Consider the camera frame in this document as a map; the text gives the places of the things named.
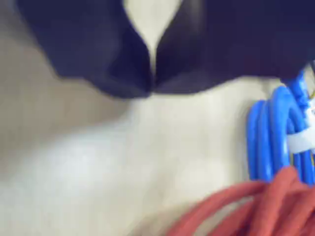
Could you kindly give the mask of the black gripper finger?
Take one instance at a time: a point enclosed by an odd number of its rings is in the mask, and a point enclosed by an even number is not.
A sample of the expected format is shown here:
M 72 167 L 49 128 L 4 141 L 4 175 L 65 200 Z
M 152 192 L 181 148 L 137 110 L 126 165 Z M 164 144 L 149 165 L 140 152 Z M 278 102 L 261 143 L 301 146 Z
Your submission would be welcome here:
M 290 81 L 314 59 L 312 0 L 185 0 L 157 47 L 155 91 L 196 93 L 242 76 Z
M 119 98 L 153 89 L 148 49 L 121 0 L 19 0 L 17 8 L 55 72 Z

